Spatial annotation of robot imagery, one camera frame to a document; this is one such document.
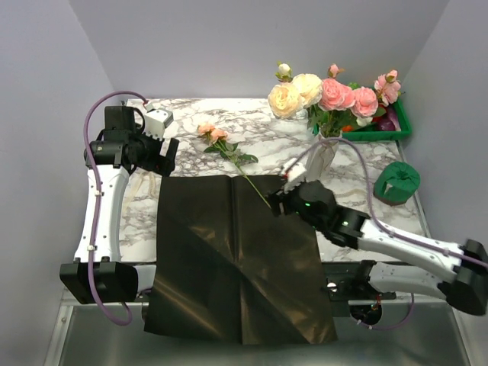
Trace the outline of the small peach rose stem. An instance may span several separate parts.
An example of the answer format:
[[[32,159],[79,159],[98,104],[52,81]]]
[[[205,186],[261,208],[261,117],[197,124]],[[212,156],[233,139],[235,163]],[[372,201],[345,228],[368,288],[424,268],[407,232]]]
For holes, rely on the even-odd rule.
[[[251,185],[255,193],[262,199],[265,205],[270,208],[265,196],[260,192],[248,175],[242,170],[246,164],[257,163],[258,158],[252,154],[242,152],[238,143],[230,143],[225,130],[216,128],[213,124],[204,123],[197,127],[198,137],[207,144],[205,153],[218,154],[222,159],[230,161],[239,174]]]

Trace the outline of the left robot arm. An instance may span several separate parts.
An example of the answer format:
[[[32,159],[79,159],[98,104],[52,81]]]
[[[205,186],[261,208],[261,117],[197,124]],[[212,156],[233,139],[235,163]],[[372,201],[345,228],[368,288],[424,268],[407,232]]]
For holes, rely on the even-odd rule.
[[[136,169],[168,177],[175,169],[179,141],[170,139],[161,154],[172,112],[129,106],[104,109],[104,129],[84,151],[88,169],[88,202],[74,259],[60,267],[59,277],[81,304],[99,297],[104,303],[131,302],[143,286],[150,300],[163,300],[169,283],[157,274],[148,278],[121,261],[120,219],[124,193]]]

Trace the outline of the black wrapping paper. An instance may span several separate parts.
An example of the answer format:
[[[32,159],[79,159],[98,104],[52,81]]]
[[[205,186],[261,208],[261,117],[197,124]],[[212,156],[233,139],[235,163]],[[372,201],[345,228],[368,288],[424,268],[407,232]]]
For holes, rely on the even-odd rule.
[[[242,345],[336,340],[315,231],[262,200],[280,184],[276,175],[161,181],[147,332]]]

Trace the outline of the cream rose stem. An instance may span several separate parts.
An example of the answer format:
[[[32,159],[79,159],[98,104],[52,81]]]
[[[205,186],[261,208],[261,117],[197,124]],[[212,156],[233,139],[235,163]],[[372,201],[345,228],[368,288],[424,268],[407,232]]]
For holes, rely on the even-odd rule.
[[[323,80],[312,73],[293,76],[287,63],[278,63],[275,73],[278,83],[268,94],[268,105],[276,118],[294,118],[307,108],[317,104],[323,93]]]

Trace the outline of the large pink rose stem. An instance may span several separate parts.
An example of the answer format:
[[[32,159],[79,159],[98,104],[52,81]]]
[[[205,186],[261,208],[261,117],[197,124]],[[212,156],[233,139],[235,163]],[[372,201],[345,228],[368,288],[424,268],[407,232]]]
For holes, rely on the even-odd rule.
[[[343,71],[335,63],[328,68],[318,102],[307,108],[308,127],[315,136],[339,136],[352,128],[354,116],[351,108],[355,97],[350,86],[336,79]]]

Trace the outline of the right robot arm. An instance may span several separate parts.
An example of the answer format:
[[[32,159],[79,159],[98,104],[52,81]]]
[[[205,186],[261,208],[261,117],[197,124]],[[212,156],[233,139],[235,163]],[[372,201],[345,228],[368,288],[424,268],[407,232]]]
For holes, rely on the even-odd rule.
[[[350,282],[356,297],[366,299],[376,292],[423,294],[469,315],[486,314],[487,252],[480,242],[444,242],[399,230],[338,204],[319,181],[281,188],[268,196],[268,202],[275,216],[297,214],[334,245],[402,262],[364,262]]]

